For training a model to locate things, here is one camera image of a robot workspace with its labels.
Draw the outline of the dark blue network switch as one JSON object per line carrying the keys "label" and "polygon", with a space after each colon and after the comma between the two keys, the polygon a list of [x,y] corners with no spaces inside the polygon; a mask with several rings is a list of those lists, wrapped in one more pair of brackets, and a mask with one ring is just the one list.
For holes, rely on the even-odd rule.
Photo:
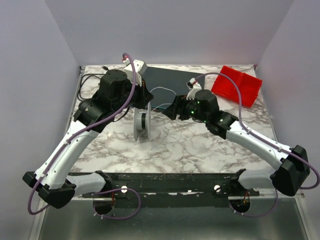
{"label": "dark blue network switch", "polygon": [[149,65],[142,78],[153,94],[151,109],[163,110],[172,104],[176,95],[187,95],[187,82],[204,73],[199,65]]}

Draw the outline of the white cable spool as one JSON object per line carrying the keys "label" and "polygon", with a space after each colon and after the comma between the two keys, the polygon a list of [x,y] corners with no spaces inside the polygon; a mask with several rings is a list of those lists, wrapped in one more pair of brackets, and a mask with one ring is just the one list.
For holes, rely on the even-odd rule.
{"label": "white cable spool", "polygon": [[133,134],[134,140],[137,142],[141,135],[151,139],[151,103],[147,104],[146,111],[140,111],[134,108],[133,113]]}

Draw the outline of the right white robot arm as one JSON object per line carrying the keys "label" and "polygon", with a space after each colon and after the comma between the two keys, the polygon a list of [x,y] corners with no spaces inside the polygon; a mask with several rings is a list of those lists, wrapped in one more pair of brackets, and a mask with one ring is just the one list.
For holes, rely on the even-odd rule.
{"label": "right white robot arm", "polygon": [[236,173],[235,179],[246,190],[275,188],[293,197],[310,174],[303,147],[277,143],[254,130],[247,132],[236,116],[219,108],[217,97],[210,90],[198,91],[193,99],[178,95],[162,113],[171,120],[193,119],[204,123],[213,135],[239,144],[266,161],[268,168],[241,169]]}

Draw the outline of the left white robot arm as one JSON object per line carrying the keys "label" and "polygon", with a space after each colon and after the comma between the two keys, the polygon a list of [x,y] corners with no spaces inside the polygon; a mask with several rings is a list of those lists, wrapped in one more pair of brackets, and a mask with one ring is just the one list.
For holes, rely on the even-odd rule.
{"label": "left white robot arm", "polygon": [[139,71],[108,70],[93,96],[78,105],[73,122],[57,148],[35,172],[27,171],[23,181],[56,209],[64,207],[75,196],[110,189],[111,181],[101,171],[80,176],[71,176],[69,172],[116,115],[126,107],[143,109],[152,99]]}

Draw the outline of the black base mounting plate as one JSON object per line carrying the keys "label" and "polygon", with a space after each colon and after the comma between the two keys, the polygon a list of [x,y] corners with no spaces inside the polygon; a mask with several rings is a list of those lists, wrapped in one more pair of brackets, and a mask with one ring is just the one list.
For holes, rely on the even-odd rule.
{"label": "black base mounting plate", "polygon": [[229,198],[259,196],[238,182],[242,173],[103,173],[102,193],[83,197],[111,200],[117,208],[132,208],[137,200],[143,208],[227,208]]}

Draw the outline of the red plastic bin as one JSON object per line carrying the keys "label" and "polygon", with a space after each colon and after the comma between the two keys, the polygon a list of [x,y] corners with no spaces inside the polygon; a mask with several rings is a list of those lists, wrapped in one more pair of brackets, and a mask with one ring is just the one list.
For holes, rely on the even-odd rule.
{"label": "red plastic bin", "polygon": [[[242,106],[251,108],[258,97],[263,81],[226,65],[222,67],[220,73],[231,78],[237,85],[241,94]],[[239,103],[239,96],[235,86],[223,76],[219,75],[216,78],[211,92],[229,101]]]}

